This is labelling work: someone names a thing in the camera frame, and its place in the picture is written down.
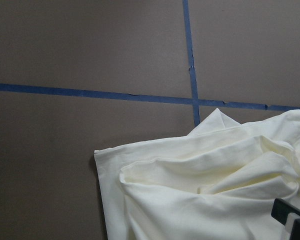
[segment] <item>crumpled white cloth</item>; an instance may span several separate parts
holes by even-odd
[[[239,124],[216,109],[94,157],[108,240],[279,240],[274,199],[300,208],[300,110]]]

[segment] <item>white fabric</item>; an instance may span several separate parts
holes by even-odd
[[[279,240],[300,208],[300,110],[239,124],[216,109],[188,136],[94,152],[108,240]]]

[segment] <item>white cloth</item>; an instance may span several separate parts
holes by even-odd
[[[279,240],[275,198],[300,208],[300,110],[94,152],[108,240]]]

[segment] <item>vertical blue tape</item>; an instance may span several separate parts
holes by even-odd
[[[193,56],[188,0],[183,0],[182,3],[183,3],[186,48],[188,53],[189,74],[190,74],[190,81],[191,81],[193,121],[194,121],[194,125],[198,126],[200,123],[199,99],[198,99],[198,87],[197,87],[196,70],[195,70],[195,60]]]

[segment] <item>cloth fold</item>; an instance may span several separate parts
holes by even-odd
[[[300,208],[300,110],[239,124],[219,109],[187,136],[96,150],[109,240],[280,239]]]

